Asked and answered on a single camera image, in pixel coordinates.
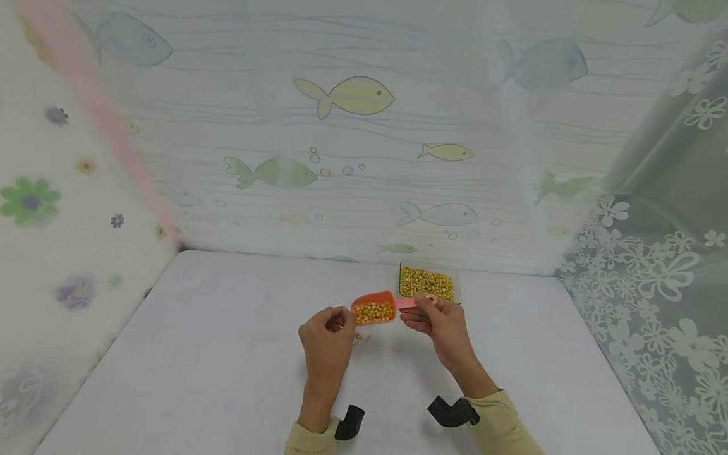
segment sleeve cuff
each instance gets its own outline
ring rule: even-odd
[[[507,435],[521,428],[518,412],[505,390],[484,398],[465,398],[480,416],[476,427],[485,427],[493,435]]]
[[[288,442],[285,444],[285,453],[290,455],[320,455],[332,454],[339,442],[334,438],[339,419],[332,417],[328,427],[323,433],[314,433],[306,430],[298,422],[290,429]]]
[[[483,398],[465,397],[465,399],[470,401],[470,404],[472,404],[473,407],[490,408],[494,406],[505,406],[505,408],[515,412],[515,406],[505,390],[500,390]]]

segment plastic scoop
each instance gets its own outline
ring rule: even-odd
[[[383,290],[382,292],[366,294],[365,296],[361,296],[354,300],[354,303],[352,304],[352,312],[356,314],[358,306],[370,304],[372,302],[377,304],[383,304],[388,302],[389,304],[391,304],[394,307],[392,318],[384,321],[375,321],[372,323],[359,324],[358,327],[363,327],[364,325],[390,323],[397,318],[397,311],[401,310],[402,308],[417,307],[417,305],[414,304],[414,297],[395,298],[391,292],[389,292],[388,290]]]

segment plastic tray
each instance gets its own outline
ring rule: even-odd
[[[455,302],[456,304],[462,303],[462,294],[460,293],[460,276],[455,269],[451,269],[449,267],[439,266],[437,264],[428,263],[428,262],[420,262],[420,261],[406,261],[406,262],[400,262],[400,268],[397,271],[397,281],[395,283],[395,289],[397,290],[397,297],[409,297],[409,296],[403,296],[400,292],[400,270],[402,267],[407,266],[410,269],[425,269],[428,272],[437,272],[441,274],[448,275],[453,280],[453,295],[455,296]]]

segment white tabletop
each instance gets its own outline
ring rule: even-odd
[[[305,365],[297,327],[392,288],[397,267],[187,251],[172,262],[37,455],[280,455]],[[657,454],[561,284],[460,272],[478,356],[547,454]],[[458,398],[401,323],[357,345],[335,412],[366,411],[342,454],[476,454],[427,413]]]

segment yellow corn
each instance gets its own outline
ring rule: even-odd
[[[392,302],[369,302],[354,307],[356,325],[379,323],[395,318],[395,308]]]
[[[400,294],[402,297],[432,294],[440,300],[455,301],[455,286],[453,279],[446,274],[403,266],[400,270]]]

